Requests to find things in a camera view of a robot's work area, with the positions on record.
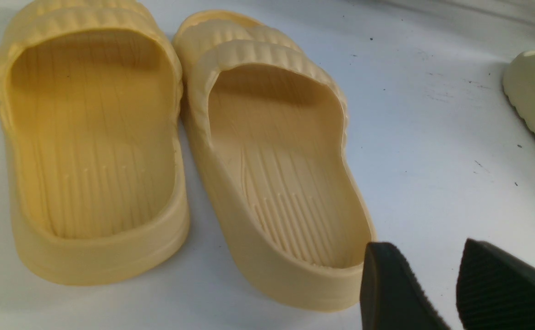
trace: textured black sole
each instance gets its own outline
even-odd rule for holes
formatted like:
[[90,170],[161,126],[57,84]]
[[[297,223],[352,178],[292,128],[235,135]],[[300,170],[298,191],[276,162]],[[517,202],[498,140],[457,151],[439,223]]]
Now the textured black sole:
[[361,282],[363,330],[448,330],[393,244],[367,245]]
[[457,309],[467,330],[535,330],[535,268],[487,242],[467,240]]

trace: footbed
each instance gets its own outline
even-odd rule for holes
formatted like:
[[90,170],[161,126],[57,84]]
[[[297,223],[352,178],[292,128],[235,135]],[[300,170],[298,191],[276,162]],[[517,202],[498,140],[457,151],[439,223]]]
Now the footbed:
[[8,90],[30,221],[96,238],[154,219],[175,179],[175,88],[162,50],[134,32],[76,33],[25,50]]
[[209,117],[217,153],[276,245],[315,265],[362,263],[370,232],[342,165],[343,115],[332,91],[244,65],[219,75]]

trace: white table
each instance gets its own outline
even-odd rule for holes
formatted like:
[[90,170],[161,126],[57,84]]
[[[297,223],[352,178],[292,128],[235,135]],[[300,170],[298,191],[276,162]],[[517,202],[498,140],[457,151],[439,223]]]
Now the white table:
[[[26,3],[0,0],[0,38]],[[535,266],[535,138],[501,88],[535,49],[535,0],[143,0],[171,36],[196,11],[246,13],[288,35],[345,91],[347,158],[379,239],[406,255],[461,329],[455,284],[467,237]],[[261,295],[236,269],[181,131],[192,210],[185,246],[132,280],[51,284],[19,261],[0,129],[0,330],[357,330],[358,305],[312,313]]]

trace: yellow slide sandal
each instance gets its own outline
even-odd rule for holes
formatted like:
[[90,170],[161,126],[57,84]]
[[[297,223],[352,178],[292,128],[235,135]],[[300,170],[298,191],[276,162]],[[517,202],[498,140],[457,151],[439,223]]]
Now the yellow slide sandal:
[[288,36],[238,13],[196,13],[173,44],[188,140],[240,271],[291,306],[357,303],[375,230],[345,160],[336,83]]
[[124,280],[183,244],[182,69],[134,0],[37,0],[0,46],[20,259],[61,284]]

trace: ribbed strap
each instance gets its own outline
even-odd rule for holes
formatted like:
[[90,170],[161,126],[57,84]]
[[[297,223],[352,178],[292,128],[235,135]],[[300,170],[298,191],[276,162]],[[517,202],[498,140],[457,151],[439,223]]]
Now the ribbed strap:
[[139,13],[154,23],[151,13],[135,0],[36,0],[22,8],[10,21],[5,35],[31,23],[37,17],[58,9],[74,7],[121,8]]
[[175,80],[182,67],[173,47],[150,13],[133,0],[41,0],[16,15],[0,46],[0,118],[7,133],[12,121],[6,84],[13,63],[27,48],[72,33],[93,30],[133,31],[156,42],[169,59]]
[[173,44],[182,61],[185,79],[190,70],[198,62],[202,54],[208,50],[231,40],[255,40],[286,46],[298,52],[300,47],[284,33],[265,25],[243,27],[234,21],[212,19],[188,27],[174,39]]
[[279,67],[328,86],[341,103],[346,128],[347,101],[343,92],[332,78],[305,54],[281,44],[238,39],[218,44],[204,52],[188,75],[190,111],[198,127],[208,138],[210,138],[209,95],[219,74],[248,64]]

